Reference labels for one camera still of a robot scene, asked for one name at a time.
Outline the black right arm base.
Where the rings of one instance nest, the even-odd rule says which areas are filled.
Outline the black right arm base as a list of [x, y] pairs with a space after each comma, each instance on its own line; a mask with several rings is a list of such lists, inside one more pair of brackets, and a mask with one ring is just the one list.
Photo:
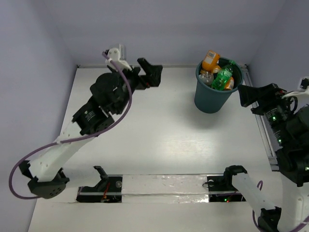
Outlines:
[[232, 186], [232, 177], [239, 173], [247, 173], [246, 169], [241, 165], [232, 165], [225, 168], [222, 175], [211, 175], [207, 177], [207, 181], [202, 184], [209, 191], [210, 203], [230, 203], [245, 202], [238, 190]]

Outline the orange juice bottle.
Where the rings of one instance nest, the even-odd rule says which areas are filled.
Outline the orange juice bottle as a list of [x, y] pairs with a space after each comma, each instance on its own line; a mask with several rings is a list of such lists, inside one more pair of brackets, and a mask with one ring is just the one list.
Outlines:
[[226, 82], [224, 90], [232, 90], [234, 88], [234, 78], [231, 76]]
[[220, 59], [220, 55], [212, 50], [209, 50], [202, 61], [202, 69], [212, 72]]

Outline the yellow blue milk tea bottle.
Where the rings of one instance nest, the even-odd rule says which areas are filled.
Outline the yellow blue milk tea bottle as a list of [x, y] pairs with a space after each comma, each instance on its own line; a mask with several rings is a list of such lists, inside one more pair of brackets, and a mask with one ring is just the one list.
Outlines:
[[216, 65], [216, 66], [213, 67], [211, 72], [212, 73], [218, 73], [220, 70], [221, 70], [221, 67], [219, 65]]

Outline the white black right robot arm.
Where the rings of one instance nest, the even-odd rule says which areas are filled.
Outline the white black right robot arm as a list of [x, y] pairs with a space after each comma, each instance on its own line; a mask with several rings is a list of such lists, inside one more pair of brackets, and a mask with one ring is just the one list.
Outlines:
[[244, 167], [227, 167], [222, 178], [226, 189], [236, 189], [258, 217], [262, 232], [307, 232], [309, 230], [309, 107], [298, 109], [309, 89], [287, 92], [276, 84], [238, 87], [240, 104], [265, 116], [280, 145], [276, 160], [282, 181], [282, 205], [277, 207], [251, 181]]

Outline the green sprite bottle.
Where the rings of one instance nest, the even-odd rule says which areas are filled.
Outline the green sprite bottle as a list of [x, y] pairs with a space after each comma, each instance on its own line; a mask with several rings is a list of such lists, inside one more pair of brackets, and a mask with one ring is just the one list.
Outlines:
[[215, 90], [224, 90], [226, 82], [233, 75], [233, 67], [235, 65], [234, 61], [229, 61], [229, 63], [221, 68], [218, 72], [216, 78], [214, 79], [211, 87]]

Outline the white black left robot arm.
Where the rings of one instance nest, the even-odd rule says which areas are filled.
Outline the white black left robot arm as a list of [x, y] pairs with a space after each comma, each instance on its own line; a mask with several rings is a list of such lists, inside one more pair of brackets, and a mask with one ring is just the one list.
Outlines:
[[152, 65], [139, 58], [138, 67], [122, 67], [107, 58], [110, 72], [101, 74], [90, 86], [91, 97], [72, 116], [71, 122], [48, 145], [28, 154], [18, 164], [22, 175], [29, 178], [28, 188], [35, 198], [51, 199], [59, 195], [70, 178], [64, 164], [83, 146], [118, 125], [128, 114], [135, 90], [158, 87], [162, 65]]

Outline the clear pepsi bottle black cap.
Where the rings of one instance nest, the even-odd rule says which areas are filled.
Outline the clear pepsi bottle black cap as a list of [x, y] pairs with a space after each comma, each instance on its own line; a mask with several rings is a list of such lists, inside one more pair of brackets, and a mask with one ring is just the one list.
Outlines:
[[214, 81], [214, 76], [212, 73], [206, 72], [206, 73], [201, 73], [199, 75], [199, 78], [202, 83], [204, 83], [207, 86], [211, 86], [213, 81]]

